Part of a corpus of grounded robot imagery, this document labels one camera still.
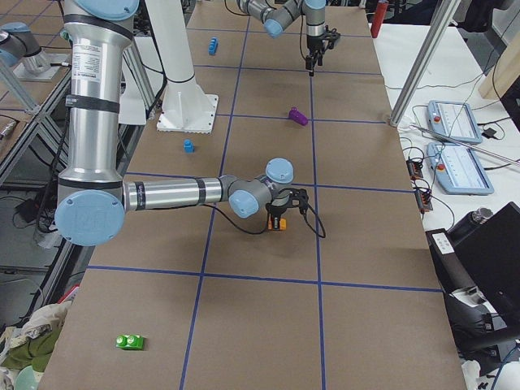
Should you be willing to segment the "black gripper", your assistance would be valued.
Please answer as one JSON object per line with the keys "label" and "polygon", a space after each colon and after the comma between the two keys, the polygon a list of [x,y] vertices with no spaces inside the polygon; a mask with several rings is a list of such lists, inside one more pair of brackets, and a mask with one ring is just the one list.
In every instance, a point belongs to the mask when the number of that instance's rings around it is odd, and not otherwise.
{"label": "black gripper", "polygon": [[340,33],[336,28],[328,26],[307,26],[306,45],[308,53],[305,55],[305,69],[309,76],[314,75],[316,66],[323,65],[323,57],[327,50],[333,50],[340,40]]}
{"label": "black gripper", "polygon": [[302,216],[306,217],[309,209],[309,196],[303,188],[285,188],[277,198],[266,204],[266,210],[271,222],[280,222],[287,209],[298,208]]}

